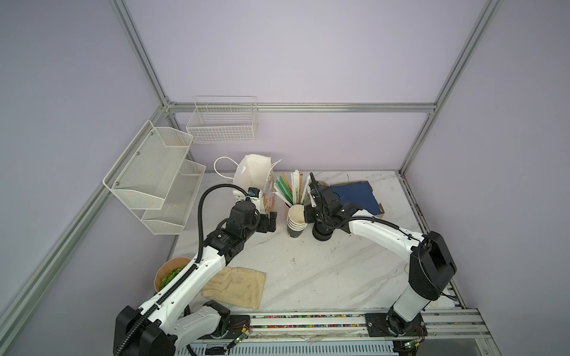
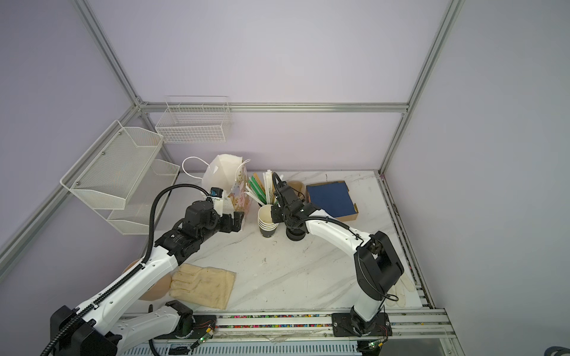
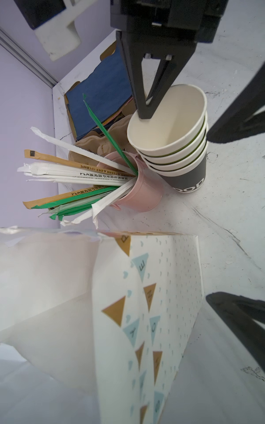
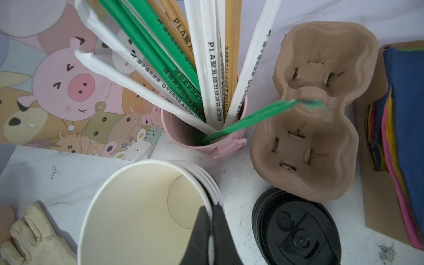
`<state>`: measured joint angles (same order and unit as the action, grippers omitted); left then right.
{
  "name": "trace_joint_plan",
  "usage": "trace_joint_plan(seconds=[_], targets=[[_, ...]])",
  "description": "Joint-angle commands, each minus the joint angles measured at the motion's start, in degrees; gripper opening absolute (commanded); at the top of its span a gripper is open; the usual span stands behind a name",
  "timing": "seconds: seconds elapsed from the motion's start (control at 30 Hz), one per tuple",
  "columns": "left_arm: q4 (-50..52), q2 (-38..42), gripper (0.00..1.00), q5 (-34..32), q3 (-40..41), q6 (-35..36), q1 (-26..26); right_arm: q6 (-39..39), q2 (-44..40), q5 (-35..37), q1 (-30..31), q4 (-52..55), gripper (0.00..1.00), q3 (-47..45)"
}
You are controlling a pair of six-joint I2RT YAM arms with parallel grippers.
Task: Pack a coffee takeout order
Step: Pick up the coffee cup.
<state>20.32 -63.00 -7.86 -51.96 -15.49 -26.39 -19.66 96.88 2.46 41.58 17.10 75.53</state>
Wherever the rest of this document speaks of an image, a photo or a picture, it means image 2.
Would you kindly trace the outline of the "black plastic cup lid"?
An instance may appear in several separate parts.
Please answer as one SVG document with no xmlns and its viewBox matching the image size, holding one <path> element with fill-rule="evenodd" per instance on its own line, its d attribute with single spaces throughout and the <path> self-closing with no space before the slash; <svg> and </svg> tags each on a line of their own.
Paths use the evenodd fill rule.
<svg viewBox="0 0 570 356">
<path fill-rule="evenodd" d="M 287 228 L 286 229 L 286 236 L 289 240 L 292 240 L 294 242 L 298 242 L 301 241 L 305 238 L 306 236 L 306 231 L 304 231 L 302 228 Z"/>
</svg>

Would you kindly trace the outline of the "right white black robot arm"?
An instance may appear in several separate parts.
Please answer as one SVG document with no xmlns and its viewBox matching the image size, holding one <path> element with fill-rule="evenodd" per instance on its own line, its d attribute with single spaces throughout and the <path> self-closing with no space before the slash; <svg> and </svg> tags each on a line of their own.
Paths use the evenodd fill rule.
<svg viewBox="0 0 570 356">
<path fill-rule="evenodd" d="M 362 337 L 384 328 L 385 324 L 380 320 L 381 308 L 385 301 L 399 301 L 390 289 L 396 286 L 405 272 L 387 234 L 360 231 L 329 216 L 312 203 L 302 201 L 297 191 L 277 173 L 272 173 L 272 181 L 277 203 L 271 207 L 271 217 L 273 222 L 286 226 L 289 240 L 300 241 L 307 234 L 312 234 L 353 258 L 361 291 L 345 315 L 348 333 Z"/>
</svg>

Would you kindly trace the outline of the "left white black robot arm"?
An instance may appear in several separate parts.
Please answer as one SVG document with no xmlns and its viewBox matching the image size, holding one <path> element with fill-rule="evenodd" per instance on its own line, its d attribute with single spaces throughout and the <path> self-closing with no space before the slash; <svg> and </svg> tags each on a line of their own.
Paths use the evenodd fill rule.
<svg viewBox="0 0 570 356">
<path fill-rule="evenodd" d="M 154 198 L 149 216 L 148 243 L 144 256 L 101 292 L 71 309 L 63 306 L 50 318 L 51 340 L 43 355 L 121 355 L 124 351 L 160 335 L 188 326 L 193 312 L 180 302 L 164 307 L 123 325 L 123 314 L 152 286 L 182 265 L 210 237 L 239 232 L 244 213 L 223 212 L 221 189 L 206 191 L 188 184 L 205 195 L 187 207 L 179 220 L 161 238 L 154 237 L 157 206 L 165 194 L 178 185 L 164 188 Z"/>
</svg>

